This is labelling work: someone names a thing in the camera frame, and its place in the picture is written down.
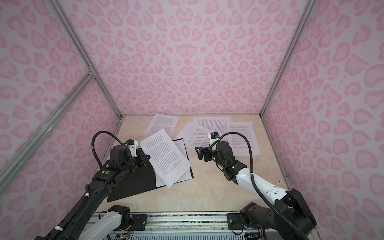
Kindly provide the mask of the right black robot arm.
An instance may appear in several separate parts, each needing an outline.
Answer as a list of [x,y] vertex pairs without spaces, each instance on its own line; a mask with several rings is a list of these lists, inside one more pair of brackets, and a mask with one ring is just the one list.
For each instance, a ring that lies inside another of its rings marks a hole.
[[282,189],[252,173],[235,158],[228,142],[195,150],[199,160],[215,162],[228,181],[250,190],[267,204],[266,207],[253,202],[246,205],[230,229],[261,227],[276,230],[284,240],[308,239],[317,222],[299,191]]

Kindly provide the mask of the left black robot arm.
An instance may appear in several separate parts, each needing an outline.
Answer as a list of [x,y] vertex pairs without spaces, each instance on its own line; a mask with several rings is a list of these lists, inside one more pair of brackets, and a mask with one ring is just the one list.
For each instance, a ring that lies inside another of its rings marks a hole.
[[134,157],[128,146],[111,149],[110,159],[85,186],[85,193],[70,212],[44,236],[37,240],[78,240],[94,212],[125,176],[146,166],[151,159],[142,149]]

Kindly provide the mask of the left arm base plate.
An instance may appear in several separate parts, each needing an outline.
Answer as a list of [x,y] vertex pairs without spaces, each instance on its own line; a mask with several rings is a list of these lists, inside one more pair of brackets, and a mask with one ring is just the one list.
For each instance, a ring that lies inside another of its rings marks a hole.
[[122,216],[120,231],[144,231],[148,215],[145,214],[125,214]]

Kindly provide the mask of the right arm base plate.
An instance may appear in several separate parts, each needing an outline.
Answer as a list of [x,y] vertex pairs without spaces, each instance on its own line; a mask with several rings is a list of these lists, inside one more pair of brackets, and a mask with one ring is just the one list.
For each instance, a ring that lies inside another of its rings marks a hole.
[[227,223],[229,230],[245,230],[246,229],[246,218],[241,213],[228,213]]

